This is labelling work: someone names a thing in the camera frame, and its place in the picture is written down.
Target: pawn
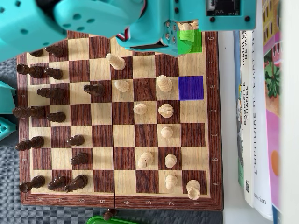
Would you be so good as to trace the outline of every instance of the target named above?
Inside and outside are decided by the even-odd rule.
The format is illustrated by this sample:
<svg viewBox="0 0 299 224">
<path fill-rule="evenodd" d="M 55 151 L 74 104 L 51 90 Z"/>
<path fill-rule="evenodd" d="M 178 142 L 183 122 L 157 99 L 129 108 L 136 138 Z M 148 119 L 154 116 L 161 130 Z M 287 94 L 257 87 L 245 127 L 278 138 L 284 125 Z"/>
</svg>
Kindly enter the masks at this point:
<svg viewBox="0 0 299 224">
<path fill-rule="evenodd" d="M 106 59 L 115 70 L 123 70 L 126 66 L 125 60 L 117 55 L 109 53 L 106 55 Z"/>
<path fill-rule="evenodd" d="M 45 184 L 46 180 L 43 176 L 35 176 L 30 182 L 24 182 L 19 185 L 19 190 L 22 193 L 27 193 L 32 188 L 40 188 Z"/>
<path fill-rule="evenodd" d="M 62 57 L 64 54 L 64 50 L 59 46 L 48 46 L 45 48 L 45 50 L 54 57 Z"/>
<path fill-rule="evenodd" d="M 85 85 L 84 92 L 87 92 L 93 96 L 103 97 L 106 93 L 106 90 L 103 85 L 96 84 L 96 85 Z"/>
<path fill-rule="evenodd" d="M 141 169 L 146 168 L 154 161 L 154 156 L 150 152 L 144 152 L 141 154 L 140 159 L 138 161 L 138 167 Z"/>
<path fill-rule="evenodd" d="M 51 181 L 48 184 L 48 189 L 49 190 L 55 190 L 57 188 L 64 187 L 66 185 L 66 179 L 64 176 L 59 176 L 56 177 L 55 180 Z"/>
<path fill-rule="evenodd" d="M 41 148 L 43 147 L 45 141 L 43 139 L 43 137 L 41 136 L 36 136 L 33 137 L 31 140 L 25 140 L 20 142 L 19 144 L 17 144 L 15 146 L 15 149 L 18 151 L 25 151 L 25 150 L 29 150 L 31 148 Z"/>
<path fill-rule="evenodd" d="M 49 113 L 47 115 L 47 120 L 52 122 L 61 123 L 64 122 L 66 119 L 65 113 L 57 112 L 57 113 Z"/>
<path fill-rule="evenodd" d="M 33 78 L 42 78 L 43 76 L 43 69 L 39 66 L 28 67 L 25 64 L 18 64 L 17 72 L 21 75 L 29 74 Z"/>
<path fill-rule="evenodd" d="M 165 157 L 165 165 L 167 168 L 172 168 L 174 167 L 174 165 L 177 164 L 177 158 L 175 155 L 173 154 L 168 154 L 166 157 Z"/>
<path fill-rule="evenodd" d="M 63 72 L 60 69 L 45 68 L 44 70 L 47 76 L 53 77 L 53 79 L 61 79 Z"/>
<path fill-rule="evenodd" d="M 146 113 L 147 106 L 145 104 L 137 104 L 136 106 L 134 106 L 133 108 L 134 112 L 140 115 L 143 115 Z"/>
<path fill-rule="evenodd" d="M 71 165 L 77 166 L 88 162 L 88 155 L 86 153 L 80 153 L 71 159 Z"/>
<path fill-rule="evenodd" d="M 85 142 L 84 137 L 80 134 L 77 134 L 73 137 L 70 137 L 66 143 L 69 146 L 81 146 Z"/>
<path fill-rule="evenodd" d="M 88 183 L 88 179 L 86 175 L 79 175 L 76 176 L 68 185 L 65 186 L 64 191 L 70 192 L 73 190 L 79 190 L 86 187 Z"/>
<path fill-rule="evenodd" d="M 116 80 L 114 86 L 121 92 L 126 92 L 130 88 L 129 83 L 123 80 Z"/>
<path fill-rule="evenodd" d="M 157 78 L 157 85 L 163 92 L 172 90 L 172 81 L 166 76 L 159 76 Z"/>
</svg>

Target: white surface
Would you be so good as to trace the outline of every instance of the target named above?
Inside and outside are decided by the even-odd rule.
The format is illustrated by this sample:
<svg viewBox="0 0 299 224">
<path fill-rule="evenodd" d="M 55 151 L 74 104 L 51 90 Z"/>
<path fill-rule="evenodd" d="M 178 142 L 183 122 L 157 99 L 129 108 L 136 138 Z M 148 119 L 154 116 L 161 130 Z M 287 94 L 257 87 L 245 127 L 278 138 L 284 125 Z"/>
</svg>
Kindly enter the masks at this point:
<svg viewBox="0 0 299 224">
<path fill-rule="evenodd" d="M 238 183 L 233 32 L 219 32 L 224 224 L 271 224 L 244 199 Z"/>
</svg>

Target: green object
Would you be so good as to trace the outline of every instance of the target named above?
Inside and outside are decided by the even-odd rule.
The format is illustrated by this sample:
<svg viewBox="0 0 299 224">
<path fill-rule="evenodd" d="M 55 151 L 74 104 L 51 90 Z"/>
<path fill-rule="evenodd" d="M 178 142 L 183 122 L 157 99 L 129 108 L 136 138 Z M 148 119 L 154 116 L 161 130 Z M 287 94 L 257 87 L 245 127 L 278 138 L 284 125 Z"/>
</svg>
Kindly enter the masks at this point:
<svg viewBox="0 0 299 224">
<path fill-rule="evenodd" d="M 123 221 L 119 219 L 111 219 L 110 221 L 105 221 L 102 216 L 93 216 L 91 217 L 86 224 L 101 224 L 101 223 L 111 223 L 111 224 L 137 224 L 128 221 Z"/>
</svg>

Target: dark square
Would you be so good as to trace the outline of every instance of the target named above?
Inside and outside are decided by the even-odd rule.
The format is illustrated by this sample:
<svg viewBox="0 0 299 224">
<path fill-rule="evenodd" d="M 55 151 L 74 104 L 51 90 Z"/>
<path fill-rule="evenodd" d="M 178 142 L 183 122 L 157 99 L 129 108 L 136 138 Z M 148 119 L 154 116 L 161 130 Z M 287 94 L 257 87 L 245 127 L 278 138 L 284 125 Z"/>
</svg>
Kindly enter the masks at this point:
<svg viewBox="0 0 299 224">
<path fill-rule="evenodd" d="M 54 169 L 52 170 L 52 178 L 55 180 L 55 178 L 64 176 L 65 177 L 65 184 L 68 184 L 72 181 L 72 171 L 71 170 L 62 170 L 62 169 Z M 64 187 L 57 188 L 54 191 L 64 191 Z"/>
<path fill-rule="evenodd" d="M 91 126 L 91 104 L 71 105 L 71 126 Z"/>
<path fill-rule="evenodd" d="M 29 67 L 32 66 L 39 66 L 43 70 L 43 76 L 41 78 L 33 78 L 30 76 L 30 83 L 31 85 L 44 85 L 44 84 L 49 84 L 49 76 L 46 76 L 44 73 L 45 68 L 49 67 L 49 63 L 40 63 L 40 64 L 30 64 Z"/>
<path fill-rule="evenodd" d="M 156 79 L 133 79 L 134 101 L 156 101 Z"/>
<path fill-rule="evenodd" d="M 66 140 L 71 137 L 71 127 L 51 127 L 51 145 L 52 148 L 70 148 Z"/>
<path fill-rule="evenodd" d="M 136 147 L 157 147 L 157 125 L 135 125 Z"/>
<path fill-rule="evenodd" d="M 112 125 L 92 126 L 93 147 L 113 147 Z"/>
<path fill-rule="evenodd" d="M 165 165 L 165 157 L 173 154 L 177 158 L 177 163 L 172 168 Z M 181 147 L 159 147 L 158 148 L 159 170 L 182 170 L 182 150 Z"/>
<path fill-rule="evenodd" d="M 173 107 L 173 115 L 170 118 L 164 118 L 159 114 L 159 107 L 164 104 L 170 104 Z M 158 124 L 179 124 L 181 123 L 179 100 L 160 100 L 157 101 L 157 122 Z"/>
<path fill-rule="evenodd" d="M 32 127 L 50 127 L 51 122 L 47 120 L 47 115 L 50 113 L 50 106 L 40 106 L 44 109 L 45 114 L 42 118 L 34 118 L 32 117 Z"/>
<path fill-rule="evenodd" d="M 49 54 L 50 62 L 67 62 L 69 60 L 69 42 L 67 40 L 63 40 L 58 43 L 54 43 L 54 44 L 52 44 L 52 46 L 61 47 L 64 54 L 62 55 L 62 57 L 54 57 L 52 54 Z"/>
<path fill-rule="evenodd" d="M 110 40 L 102 36 L 89 37 L 89 59 L 105 58 L 110 53 Z"/>
<path fill-rule="evenodd" d="M 183 177 L 183 194 L 188 194 L 187 183 L 196 180 L 200 183 L 200 194 L 207 194 L 206 171 L 204 170 L 182 170 Z"/>
<path fill-rule="evenodd" d="M 205 124 L 181 124 L 182 146 L 205 147 Z"/>
<path fill-rule="evenodd" d="M 132 79 L 133 78 L 133 58 L 122 57 L 126 62 L 126 67 L 123 70 L 115 70 L 110 66 L 111 79 Z"/>
<path fill-rule="evenodd" d="M 156 77 L 165 75 L 167 77 L 178 77 L 178 58 L 170 55 L 155 55 Z"/>
<path fill-rule="evenodd" d="M 101 84 L 105 87 L 105 95 L 103 97 L 90 96 L 91 103 L 110 103 L 112 102 L 111 80 L 91 81 L 90 85 Z"/>
<path fill-rule="evenodd" d="M 93 185 L 94 192 L 114 193 L 114 171 L 94 170 Z"/>
<path fill-rule="evenodd" d="M 134 124 L 134 102 L 112 103 L 112 124 L 133 125 Z"/>
<path fill-rule="evenodd" d="M 52 169 L 52 155 L 50 148 L 32 149 L 33 169 Z"/>
<path fill-rule="evenodd" d="M 159 171 L 136 170 L 136 191 L 137 193 L 158 194 Z"/>
<path fill-rule="evenodd" d="M 70 83 L 57 83 L 57 84 L 50 84 L 51 89 L 63 89 L 64 90 L 64 98 L 62 100 L 53 100 L 50 98 L 50 105 L 68 105 L 71 103 L 70 99 Z"/>
<path fill-rule="evenodd" d="M 113 149 L 114 170 L 135 170 L 135 148 Z"/>
<path fill-rule="evenodd" d="M 87 154 L 88 162 L 85 164 L 80 164 L 73 166 L 73 169 L 93 169 L 93 149 L 92 148 L 72 148 L 72 156 L 75 157 L 80 153 Z"/>
<path fill-rule="evenodd" d="M 89 60 L 70 61 L 70 83 L 89 82 Z"/>
</svg>

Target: wooden chessboard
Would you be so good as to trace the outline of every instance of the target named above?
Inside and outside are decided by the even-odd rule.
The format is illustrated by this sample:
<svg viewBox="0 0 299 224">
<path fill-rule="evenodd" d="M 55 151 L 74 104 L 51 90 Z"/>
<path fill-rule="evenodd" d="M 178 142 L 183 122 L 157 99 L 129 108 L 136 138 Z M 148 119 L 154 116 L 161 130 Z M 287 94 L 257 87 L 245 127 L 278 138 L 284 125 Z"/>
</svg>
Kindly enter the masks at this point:
<svg viewBox="0 0 299 224">
<path fill-rule="evenodd" d="M 202 33 L 202 53 L 179 58 L 135 53 L 120 47 L 115 38 L 69 32 L 68 39 L 57 44 L 64 56 L 55 58 L 45 50 L 42 57 L 24 54 L 17 63 L 59 68 L 62 80 L 43 76 L 35 79 L 17 74 L 19 106 L 43 106 L 46 114 L 64 112 L 64 123 L 43 119 L 19 119 L 20 141 L 43 136 L 42 149 L 20 152 L 20 182 L 43 175 L 46 184 L 21 194 L 28 205 L 84 206 L 117 209 L 221 210 L 223 208 L 220 89 L 218 72 L 218 35 Z M 107 53 L 124 58 L 126 68 L 114 70 Z M 170 92 L 156 86 L 156 77 L 166 75 L 173 83 Z M 128 92 L 118 91 L 114 83 L 126 80 Z M 83 91 L 86 84 L 102 84 L 104 97 Z M 37 95 L 39 88 L 62 88 L 61 101 Z M 144 103 L 145 115 L 134 114 L 133 107 Z M 174 108 L 172 117 L 163 118 L 157 111 L 163 104 Z M 170 126 L 170 139 L 161 129 Z M 66 139 L 81 134 L 85 143 L 70 147 Z M 154 162 L 140 169 L 140 155 L 150 151 Z M 88 154 L 88 163 L 73 167 L 70 159 Z M 165 166 L 165 156 L 174 154 L 177 164 Z M 47 184 L 59 175 L 67 181 L 85 174 L 88 185 L 65 193 L 50 191 Z M 172 190 L 165 187 L 169 174 L 178 177 Z M 197 180 L 200 199 L 188 198 L 186 184 Z"/>
</svg>

